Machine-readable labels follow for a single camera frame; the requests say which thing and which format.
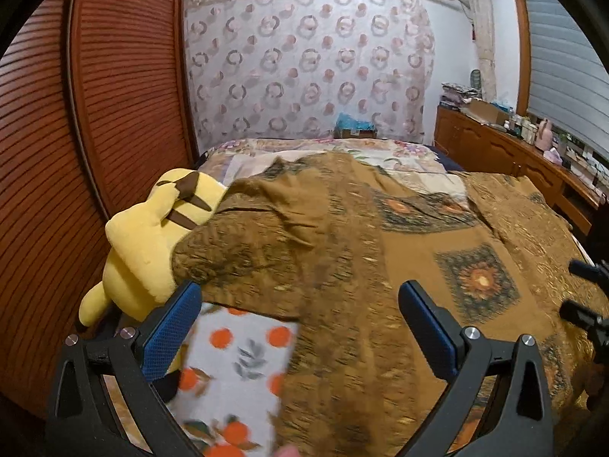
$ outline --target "orange fruit print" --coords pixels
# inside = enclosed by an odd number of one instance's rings
[[[227,348],[233,341],[233,334],[228,328],[217,329],[209,335],[209,343],[215,348]]]
[[[191,368],[186,368],[182,371],[180,376],[180,390],[192,390],[199,381],[196,372]]]
[[[267,342],[273,347],[287,347],[292,338],[292,332],[287,326],[275,326],[267,331]]]
[[[205,450],[205,457],[244,457],[245,452],[232,445],[218,444]]]
[[[269,387],[269,392],[273,395],[279,396],[281,393],[281,384],[283,383],[283,374],[279,373],[276,375],[272,375],[269,377],[269,381],[267,382],[267,386]]]
[[[248,427],[241,421],[233,421],[226,425],[222,436],[227,443],[235,446],[248,441],[250,431]]]
[[[247,311],[236,310],[235,308],[228,308],[228,314],[232,314],[233,316],[243,316],[247,314]]]

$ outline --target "pink bottle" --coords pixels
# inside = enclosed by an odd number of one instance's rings
[[[552,122],[547,118],[539,124],[535,147],[542,151],[550,151],[552,149]]]

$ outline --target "metal screw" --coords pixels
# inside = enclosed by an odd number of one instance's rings
[[[465,336],[470,340],[477,340],[480,338],[480,330],[475,326],[468,326],[465,328]]]
[[[523,335],[523,344],[528,347],[532,347],[535,345],[535,339],[532,335]]]
[[[125,328],[121,329],[121,337],[123,337],[125,340],[129,340],[129,338],[133,338],[134,335],[135,335],[135,328],[133,328],[133,326],[126,326]]]
[[[68,347],[72,347],[76,342],[78,342],[78,335],[75,333],[72,333],[71,335],[68,335],[68,337],[65,340],[65,344]]]

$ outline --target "white fabric with orange print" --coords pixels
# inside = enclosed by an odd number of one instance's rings
[[[169,404],[207,457],[269,457],[296,323],[204,304]]]

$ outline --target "window blind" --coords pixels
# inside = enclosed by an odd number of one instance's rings
[[[529,112],[609,157],[609,74],[558,0],[525,0],[531,29]]]

